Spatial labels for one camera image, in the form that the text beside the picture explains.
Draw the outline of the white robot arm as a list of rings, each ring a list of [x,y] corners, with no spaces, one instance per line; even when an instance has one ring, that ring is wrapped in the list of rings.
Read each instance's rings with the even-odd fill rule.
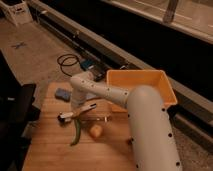
[[[167,109],[177,98],[162,70],[109,70],[98,83],[90,71],[70,79],[72,104],[88,92],[127,110],[136,171],[183,171]]]

